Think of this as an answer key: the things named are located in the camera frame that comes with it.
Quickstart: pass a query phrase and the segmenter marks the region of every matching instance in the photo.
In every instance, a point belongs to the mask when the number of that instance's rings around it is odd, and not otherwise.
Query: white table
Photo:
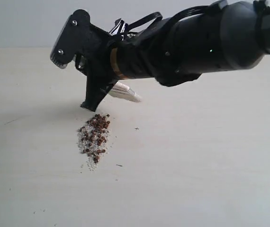
[[[0,49],[0,227],[270,227],[270,57],[177,87],[128,81],[144,101],[99,106],[112,147],[92,172],[86,77],[49,52]]]

